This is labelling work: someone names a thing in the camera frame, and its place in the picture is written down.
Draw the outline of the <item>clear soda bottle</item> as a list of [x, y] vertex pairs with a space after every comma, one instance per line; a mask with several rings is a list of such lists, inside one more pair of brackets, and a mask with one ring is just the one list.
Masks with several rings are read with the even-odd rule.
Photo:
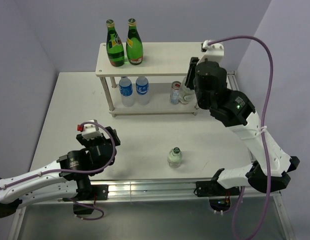
[[170, 150], [167, 156], [167, 163], [171, 168], [178, 168], [183, 159], [182, 151], [179, 147], [174, 147]]
[[195, 97], [195, 91], [186, 87], [186, 80], [187, 77], [185, 76], [181, 82], [178, 93], [178, 100], [184, 105], [190, 103]]

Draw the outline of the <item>blue label water bottle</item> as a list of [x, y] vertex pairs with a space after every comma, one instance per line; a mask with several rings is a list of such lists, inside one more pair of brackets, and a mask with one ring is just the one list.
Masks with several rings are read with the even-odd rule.
[[135, 81], [137, 102], [145, 106], [150, 102], [149, 81], [145, 76], [139, 76]]
[[122, 104], [125, 107], [132, 107], [134, 105], [134, 96], [133, 96], [133, 85], [131, 80], [122, 76], [119, 81], [119, 91], [121, 95]]

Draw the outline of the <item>green glass bottle front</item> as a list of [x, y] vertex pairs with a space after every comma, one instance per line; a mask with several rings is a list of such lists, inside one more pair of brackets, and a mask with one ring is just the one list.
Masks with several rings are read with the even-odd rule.
[[132, 65], [139, 65], [143, 61], [143, 43], [137, 30], [137, 22], [134, 18], [128, 20], [126, 55], [129, 63]]

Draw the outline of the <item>green glass bottle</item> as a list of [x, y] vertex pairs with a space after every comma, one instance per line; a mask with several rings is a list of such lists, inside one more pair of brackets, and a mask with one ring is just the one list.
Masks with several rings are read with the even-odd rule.
[[139, 65], [143, 61], [143, 43], [137, 30], [137, 22], [134, 18], [128, 20], [126, 55], [129, 63], [132, 65]]
[[125, 63], [125, 52], [122, 41], [115, 29], [115, 23], [112, 19], [106, 21], [106, 26], [106, 53], [108, 59], [112, 66], [120, 67]]

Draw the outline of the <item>clear soda bottle front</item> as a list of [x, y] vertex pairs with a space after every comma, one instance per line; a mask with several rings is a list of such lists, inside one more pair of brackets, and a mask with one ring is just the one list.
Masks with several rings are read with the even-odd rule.
[[174, 147], [170, 150], [167, 156], [167, 163], [171, 168], [178, 168], [183, 159], [182, 151], [179, 147]]

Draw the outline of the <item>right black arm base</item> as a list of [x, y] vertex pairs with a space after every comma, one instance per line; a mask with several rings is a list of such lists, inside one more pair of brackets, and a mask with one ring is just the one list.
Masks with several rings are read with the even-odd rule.
[[193, 194], [199, 198], [209, 198], [209, 205], [214, 211], [225, 212], [231, 208], [231, 197], [240, 195], [240, 189], [225, 189], [214, 181], [197, 181]]

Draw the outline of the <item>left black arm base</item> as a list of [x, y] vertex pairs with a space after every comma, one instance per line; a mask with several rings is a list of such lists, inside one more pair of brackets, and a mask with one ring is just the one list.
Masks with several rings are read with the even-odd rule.
[[[82, 201], [92, 201], [92, 203], [80, 203], [81, 200], [74, 198], [63, 198], [64, 202], [73, 203], [72, 209], [74, 217], [81, 221], [96, 221], [104, 217], [105, 213], [102, 209], [97, 207], [97, 201], [106, 201], [108, 199], [109, 186], [107, 184], [93, 185], [92, 191]], [[101, 213], [98, 217], [87, 217], [94, 211]]]

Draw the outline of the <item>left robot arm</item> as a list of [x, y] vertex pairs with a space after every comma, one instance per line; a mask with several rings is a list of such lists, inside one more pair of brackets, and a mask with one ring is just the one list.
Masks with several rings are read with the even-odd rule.
[[90, 200], [94, 196], [90, 177], [114, 164], [116, 147], [121, 144], [115, 129], [100, 130], [91, 123], [79, 126], [76, 140], [82, 149], [69, 151], [37, 170], [0, 178], [0, 219], [48, 200]]

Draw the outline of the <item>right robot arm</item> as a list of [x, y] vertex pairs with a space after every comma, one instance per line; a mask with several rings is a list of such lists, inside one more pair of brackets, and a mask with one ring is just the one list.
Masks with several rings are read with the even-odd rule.
[[297, 169], [300, 160], [285, 153], [262, 125], [249, 98], [241, 91], [227, 87], [227, 71], [217, 62], [192, 57], [186, 86], [195, 91], [197, 105], [235, 133], [255, 157], [247, 166], [220, 168], [209, 181], [196, 182], [199, 197], [238, 195], [239, 187], [252, 187], [266, 193], [286, 189], [289, 172]]

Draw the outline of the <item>white two-tier shelf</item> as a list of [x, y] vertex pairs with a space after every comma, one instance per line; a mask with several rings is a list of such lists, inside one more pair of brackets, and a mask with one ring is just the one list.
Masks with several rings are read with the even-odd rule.
[[[99, 47], [95, 74], [100, 78], [112, 117], [123, 115], [197, 115], [199, 108], [193, 99], [188, 104], [171, 104], [170, 94], [174, 81], [181, 82], [187, 75], [191, 57], [201, 58], [199, 42], [146, 42], [143, 45], [143, 62], [132, 65], [128, 61], [115, 67], [110, 64], [106, 44]], [[132, 82], [137, 77], [148, 78], [150, 102], [147, 105], [134, 103], [125, 107], [121, 100], [119, 77], [128, 77]]]

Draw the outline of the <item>light blue drink can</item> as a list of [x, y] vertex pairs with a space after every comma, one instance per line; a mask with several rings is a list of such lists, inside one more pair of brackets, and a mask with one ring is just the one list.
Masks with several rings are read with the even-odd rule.
[[179, 81], [174, 81], [171, 85], [170, 103], [173, 105], [177, 105], [179, 103], [180, 87], [181, 87], [181, 82]]

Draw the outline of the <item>aluminium right rail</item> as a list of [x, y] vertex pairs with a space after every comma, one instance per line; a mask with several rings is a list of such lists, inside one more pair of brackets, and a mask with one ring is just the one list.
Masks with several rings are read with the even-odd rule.
[[[227, 73], [227, 80], [226, 81], [227, 81], [227, 87], [229, 89], [234, 90], [234, 91], [239, 91], [240, 90], [234, 71], [231, 71], [231, 72]], [[248, 150], [248, 154], [249, 154], [249, 157], [250, 157], [250, 161], [254, 162], [256, 159], [255, 159], [254, 155], [252, 154], [252, 152], [250, 150]]]

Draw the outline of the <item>aluminium rail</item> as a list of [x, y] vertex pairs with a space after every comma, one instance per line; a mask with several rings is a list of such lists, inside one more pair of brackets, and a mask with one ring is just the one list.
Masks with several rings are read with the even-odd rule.
[[[181, 201], [196, 200], [194, 195], [197, 181], [208, 181], [208, 178], [185, 179], [147, 179], [147, 180], [92, 180], [93, 185], [108, 185], [107, 200], [98, 200], [97, 203], [115, 202], [147, 202], [147, 201]], [[63, 198], [71, 198], [77, 194], [75, 181], [56, 183], [34, 191], [28, 191], [19, 197], [22, 200], [21, 208], [31, 204], [65, 203]]]
[[[231, 72], [227, 73], [227, 80], [226, 81], [227, 81], [227, 87], [229, 89], [234, 90], [234, 91], [239, 91], [240, 90], [234, 71], [231, 71]], [[249, 157], [250, 157], [250, 161], [254, 162], [256, 159], [255, 159], [254, 155], [252, 154], [252, 152], [250, 150], [248, 150], [248, 154], [249, 154]]]

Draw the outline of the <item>aluminium front rail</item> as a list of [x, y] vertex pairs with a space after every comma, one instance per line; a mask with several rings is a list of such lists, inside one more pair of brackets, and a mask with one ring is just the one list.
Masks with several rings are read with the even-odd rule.
[[[208, 178], [185, 179], [147, 179], [147, 180], [92, 180], [93, 185], [108, 185], [107, 200], [98, 200], [97, 203], [115, 202], [147, 202], [147, 201], [181, 201], [196, 200], [194, 195], [197, 181], [208, 181]], [[22, 200], [21, 208], [31, 204], [65, 203], [63, 198], [71, 198], [77, 194], [75, 181], [56, 183], [34, 191], [28, 191], [19, 197]]]

